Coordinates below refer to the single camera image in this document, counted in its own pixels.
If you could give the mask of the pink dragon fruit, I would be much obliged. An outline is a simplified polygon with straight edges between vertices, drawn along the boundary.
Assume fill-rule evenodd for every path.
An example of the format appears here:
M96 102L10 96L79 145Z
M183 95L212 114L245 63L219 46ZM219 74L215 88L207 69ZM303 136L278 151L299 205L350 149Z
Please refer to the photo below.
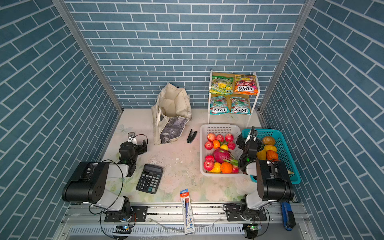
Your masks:
M216 149L213 152L213 156L216 162L222 163L230 163L234 166L238 166L239 162L235 159L235 157L227 150Z

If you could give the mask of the large orange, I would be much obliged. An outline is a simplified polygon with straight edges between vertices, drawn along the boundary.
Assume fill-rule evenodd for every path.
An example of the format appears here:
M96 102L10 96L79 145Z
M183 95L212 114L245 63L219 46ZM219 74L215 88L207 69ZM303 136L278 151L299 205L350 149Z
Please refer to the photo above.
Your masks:
M223 174L231 174L233 171L233 165L227 162L223 162L221 164L221 173Z

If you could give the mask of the beige canvas tote bag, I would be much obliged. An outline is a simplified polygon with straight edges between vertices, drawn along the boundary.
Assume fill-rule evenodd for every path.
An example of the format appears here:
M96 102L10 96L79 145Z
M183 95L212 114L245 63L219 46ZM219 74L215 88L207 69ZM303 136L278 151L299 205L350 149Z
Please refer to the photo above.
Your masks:
M186 124L192 119L190 97L184 88L168 83L152 106L154 122L154 144L176 142Z

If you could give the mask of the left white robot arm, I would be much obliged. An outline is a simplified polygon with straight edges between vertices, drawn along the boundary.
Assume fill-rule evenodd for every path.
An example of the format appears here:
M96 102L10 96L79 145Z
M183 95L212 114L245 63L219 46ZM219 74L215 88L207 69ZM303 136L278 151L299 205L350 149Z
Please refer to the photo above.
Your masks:
M136 170L138 155L147 152L148 141L136 145L127 141L119 149L119 161L104 160L100 163L81 162L62 191L65 202L89 203L101 209L99 215L106 223L144 222L148 207L131 206L128 197L106 189L107 180L120 179L122 186Z

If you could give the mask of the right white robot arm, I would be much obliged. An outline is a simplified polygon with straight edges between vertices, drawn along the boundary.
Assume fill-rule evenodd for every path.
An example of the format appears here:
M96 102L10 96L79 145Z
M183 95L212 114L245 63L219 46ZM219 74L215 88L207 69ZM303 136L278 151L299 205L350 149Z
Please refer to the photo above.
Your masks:
M239 158L240 171L256 177L257 190L244 195L240 204L224 204L229 222L266 221L266 208L273 203L283 203L294 198L290 175L284 162L276 159L261 160L257 156L262 141L252 128L248 135L241 134L237 145L243 151Z

